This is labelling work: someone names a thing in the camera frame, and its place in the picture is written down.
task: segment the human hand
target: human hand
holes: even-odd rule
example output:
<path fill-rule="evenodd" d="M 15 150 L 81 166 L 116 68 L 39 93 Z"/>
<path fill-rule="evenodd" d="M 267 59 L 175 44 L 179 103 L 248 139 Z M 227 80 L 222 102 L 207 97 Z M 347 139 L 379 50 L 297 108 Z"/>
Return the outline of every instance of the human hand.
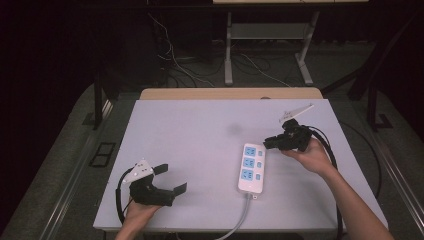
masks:
<path fill-rule="evenodd" d="M 162 206 L 143 205 L 130 199 L 127 215 L 122 224 L 121 230 L 116 235 L 116 240 L 134 239 L 141 230 L 147 225 L 155 212 Z"/>
<path fill-rule="evenodd" d="M 323 177 L 327 172 L 335 169 L 331 164 L 324 147 L 315 138 L 311 138 L 309 140 L 309 145 L 305 152 L 283 150 L 281 153 L 296 159 L 303 165 L 304 168 L 317 173 L 321 177 Z"/>

